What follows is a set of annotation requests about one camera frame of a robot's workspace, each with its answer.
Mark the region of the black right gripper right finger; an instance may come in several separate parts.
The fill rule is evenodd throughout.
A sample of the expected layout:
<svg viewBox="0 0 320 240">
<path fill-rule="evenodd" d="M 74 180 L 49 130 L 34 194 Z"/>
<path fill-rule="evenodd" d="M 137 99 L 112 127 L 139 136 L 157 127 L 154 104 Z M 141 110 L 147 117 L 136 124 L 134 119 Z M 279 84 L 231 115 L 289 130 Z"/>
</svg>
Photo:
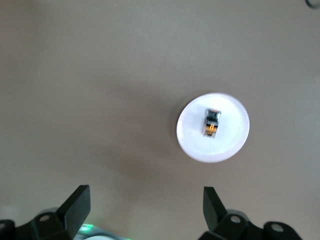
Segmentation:
<svg viewBox="0 0 320 240">
<path fill-rule="evenodd" d="M 208 227 L 201 240 L 300 240 L 300 235 L 283 222 L 269 221 L 262 228 L 243 212 L 227 210 L 213 187 L 203 189 L 203 215 Z"/>
</svg>

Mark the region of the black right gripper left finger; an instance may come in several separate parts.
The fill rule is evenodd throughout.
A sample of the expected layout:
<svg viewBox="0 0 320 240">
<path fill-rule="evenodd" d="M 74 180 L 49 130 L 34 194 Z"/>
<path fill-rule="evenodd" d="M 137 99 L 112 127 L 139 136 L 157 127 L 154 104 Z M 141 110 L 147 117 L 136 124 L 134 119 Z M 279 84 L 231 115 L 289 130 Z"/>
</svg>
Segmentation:
<svg viewBox="0 0 320 240">
<path fill-rule="evenodd" d="M 90 213 L 90 187 L 80 185 L 57 209 L 47 209 L 29 222 L 16 226 L 0 221 L 2 240 L 72 240 Z"/>
</svg>

